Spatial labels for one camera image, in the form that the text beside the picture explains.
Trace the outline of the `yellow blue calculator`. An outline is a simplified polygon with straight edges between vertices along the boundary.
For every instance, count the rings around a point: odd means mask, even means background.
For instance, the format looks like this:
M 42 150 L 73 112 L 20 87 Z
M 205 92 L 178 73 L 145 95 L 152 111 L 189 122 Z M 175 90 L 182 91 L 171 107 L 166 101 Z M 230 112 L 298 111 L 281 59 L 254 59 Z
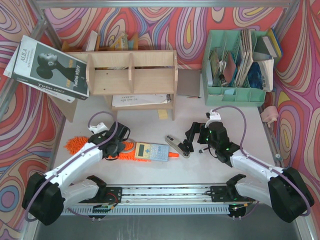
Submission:
M 137 142 L 134 156 L 136 159 L 167 162 L 169 149 L 165 144 Z

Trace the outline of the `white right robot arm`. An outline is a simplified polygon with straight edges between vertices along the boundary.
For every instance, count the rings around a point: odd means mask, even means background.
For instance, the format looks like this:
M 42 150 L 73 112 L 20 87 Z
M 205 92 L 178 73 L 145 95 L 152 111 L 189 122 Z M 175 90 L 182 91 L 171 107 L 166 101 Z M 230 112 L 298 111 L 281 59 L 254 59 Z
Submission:
M 247 197 L 268 205 L 287 223 L 310 214 L 315 201 L 298 170 L 276 167 L 249 155 L 230 141 L 222 122 L 193 122 L 183 142 L 191 151 L 195 134 L 199 135 L 197 142 L 214 150 L 221 163 L 244 173 L 227 182 L 231 198 Z

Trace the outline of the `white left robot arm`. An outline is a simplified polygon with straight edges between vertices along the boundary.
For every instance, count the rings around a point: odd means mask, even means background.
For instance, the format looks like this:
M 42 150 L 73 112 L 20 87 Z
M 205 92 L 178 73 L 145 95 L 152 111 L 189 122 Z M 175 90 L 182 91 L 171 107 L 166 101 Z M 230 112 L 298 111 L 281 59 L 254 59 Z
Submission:
M 25 219 L 39 220 L 48 226 L 54 223 L 66 209 L 81 203 L 116 203 L 107 184 L 95 175 L 75 183 L 80 174 L 101 160 L 114 161 L 125 150 L 124 142 L 131 130 L 114 122 L 111 128 L 91 127 L 92 136 L 72 157 L 58 167 L 44 173 L 33 174 L 26 186 L 22 200 Z

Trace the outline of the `orange chenille duster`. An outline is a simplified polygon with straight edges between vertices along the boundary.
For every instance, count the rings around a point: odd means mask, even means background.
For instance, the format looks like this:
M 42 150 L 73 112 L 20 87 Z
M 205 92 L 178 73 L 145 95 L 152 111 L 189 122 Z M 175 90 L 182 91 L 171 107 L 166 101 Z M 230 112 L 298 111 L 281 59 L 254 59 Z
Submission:
M 167 162 L 169 158 L 180 155 L 170 151 L 167 144 L 135 142 L 132 139 L 120 140 L 117 137 L 108 138 L 102 134 L 91 137 L 76 136 L 67 141 L 64 146 L 72 158 L 70 163 L 93 164 L 100 160 L 130 160 L 138 162 Z

